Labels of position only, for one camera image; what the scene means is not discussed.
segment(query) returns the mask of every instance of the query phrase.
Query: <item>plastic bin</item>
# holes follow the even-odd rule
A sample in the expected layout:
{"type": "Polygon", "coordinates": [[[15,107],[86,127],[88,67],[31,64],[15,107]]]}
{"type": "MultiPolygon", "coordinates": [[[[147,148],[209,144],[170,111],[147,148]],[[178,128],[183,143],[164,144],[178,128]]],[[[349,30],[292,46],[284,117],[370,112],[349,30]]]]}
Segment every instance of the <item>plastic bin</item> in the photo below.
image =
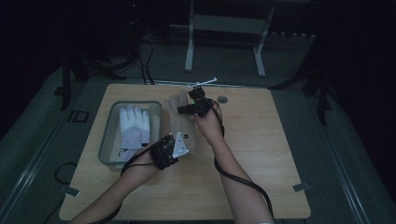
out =
{"type": "Polygon", "coordinates": [[[126,163],[118,161],[121,146],[120,133],[120,109],[127,105],[140,106],[142,110],[149,113],[150,142],[154,143],[160,139],[161,135],[161,118],[163,115],[163,107],[156,101],[122,101],[116,102],[111,106],[110,113],[107,118],[105,133],[99,148],[99,161],[110,168],[120,169],[126,163]]]}

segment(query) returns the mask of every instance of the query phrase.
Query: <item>wooden tabletop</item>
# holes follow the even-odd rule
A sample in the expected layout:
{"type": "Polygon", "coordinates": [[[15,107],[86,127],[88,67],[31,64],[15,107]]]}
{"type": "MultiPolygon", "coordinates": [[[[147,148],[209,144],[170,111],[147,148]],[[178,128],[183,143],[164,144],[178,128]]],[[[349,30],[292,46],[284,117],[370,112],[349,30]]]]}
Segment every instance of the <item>wooden tabletop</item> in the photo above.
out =
{"type": "MultiPolygon", "coordinates": [[[[80,190],[77,198],[66,195],[60,218],[70,220],[119,176],[98,160],[98,149],[111,106],[117,101],[158,101],[161,104],[183,86],[111,84],[107,87],[90,135],[70,184],[80,190]]],[[[300,184],[288,141],[271,92],[266,89],[204,87],[206,97],[226,96],[220,105],[225,138],[235,157],[269,194],[276,218],[306,218],[310,208],[300,184]]],[[[170,133],[169,113],[163,107],[162,135],[170,133]]],[[[196,130],[197,148],[179,162],[160,171],[146,185],[131,193],[115,219],[213,220],[233,219],[213,165],[213,152],[196,130]]]]}

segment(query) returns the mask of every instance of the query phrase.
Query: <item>hand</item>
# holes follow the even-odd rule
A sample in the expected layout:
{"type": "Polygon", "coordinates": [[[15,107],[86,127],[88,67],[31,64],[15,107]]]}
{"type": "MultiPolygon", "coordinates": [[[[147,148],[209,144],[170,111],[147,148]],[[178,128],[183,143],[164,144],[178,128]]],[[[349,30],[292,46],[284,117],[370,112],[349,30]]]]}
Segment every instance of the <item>hand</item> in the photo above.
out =
{"type": "MultiPolygon", "coordinates": [[[[213,108],[216,113],[219,114],[219,106],[213,102],[213,108]]],[[[198,115],[190,116],[190,119],[194,120],[198,126],[198,129],[201,131],[202,135],[206,138],[209,145],[212,145],[216,141],[219,141],[223,138],[221,127],[219,124],[218,117],[215,114],[213,109],[210,109],[207,114],[200,118],[198,115]]]]}
{"type": "Polygon", "coordinates": [[[128,161],[143,145],[149,143],[149,112],[139,106],[120,109],[121,149],[119,161],[128,161]]]}
{"type": "Polygon", "coordinates": [[[181,135],[184,136],[183,142],[186,148],[189,150],[190,154],[193,154],[196,148],[194,123],[187,115],[178,114],[177,112],[179,106],[184,106],[188,103],[185,90],[181,90],[179,94],[172,95],[169,97],[169,100],[163,102],[164,106],[169,111],[171,133],[176,137],[177,133],[181,132],[181,135]]]}

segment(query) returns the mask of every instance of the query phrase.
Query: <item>black strap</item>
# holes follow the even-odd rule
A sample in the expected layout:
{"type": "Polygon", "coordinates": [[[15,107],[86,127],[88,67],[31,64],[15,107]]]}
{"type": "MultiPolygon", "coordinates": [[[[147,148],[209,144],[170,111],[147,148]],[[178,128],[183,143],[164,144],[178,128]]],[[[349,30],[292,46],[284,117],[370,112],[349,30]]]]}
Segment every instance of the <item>black strap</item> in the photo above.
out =
{"type": "Polygon", "coordinates": [[[265,192],[264,189],[262,189],[260,186],[258,186],[257,184],[255,184],[255,183],[253,183],[253,182],[251,182],[249,180],[246,180],[246,179],[241,178],[239,176],[231,175],[231,174],[225,172],[219,166],[218,162],[216,161],[216,158],[215,158],[215,167],[219,171],[219,173],[221,173],[222,175],[224,175],[224,176],[226,176],[226,177],[228,177],[228,178],[230,178],[232,180],[235,180],[235,181],[237,181],[237,182],[239,182],[241,184],[244,184],[244,185],[247,185],[247,186],[249,186],[251,188],[256,189],[264,197],[265,201],[267,202],[268,210],[270,211],[271,216],[274,218],[274,211],[273,211],[273,207],[272,207],[272,204],[271,204],[270,197],[268,196],[267,192],[265,192]]]}

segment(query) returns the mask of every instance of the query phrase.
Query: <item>metal stand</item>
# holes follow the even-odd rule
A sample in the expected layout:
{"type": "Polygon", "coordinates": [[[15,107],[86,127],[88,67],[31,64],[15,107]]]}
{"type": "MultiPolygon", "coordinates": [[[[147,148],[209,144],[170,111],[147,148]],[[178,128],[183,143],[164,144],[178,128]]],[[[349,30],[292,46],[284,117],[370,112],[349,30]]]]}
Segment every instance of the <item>metal stand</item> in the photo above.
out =
{"type": "Polygon", "coordinates": [[[186,72],[192,71],[192,59],[194,54],[194,30],[210,30],[260,35],[261,40],[259,44],[253,48],[253,53],[256,61],[258,76],[265,77],[265,70],[262,62],[262,47],[264,45],[265,37],[268,35],[268,29],[270,27],[271,19],[274,15],[275,7],[271,7],[266,20],[257,20],[194,14],[194,1],[190,0],[190,4],[189,45],[187,47],[186,64],[184,67],[186,72]]]}

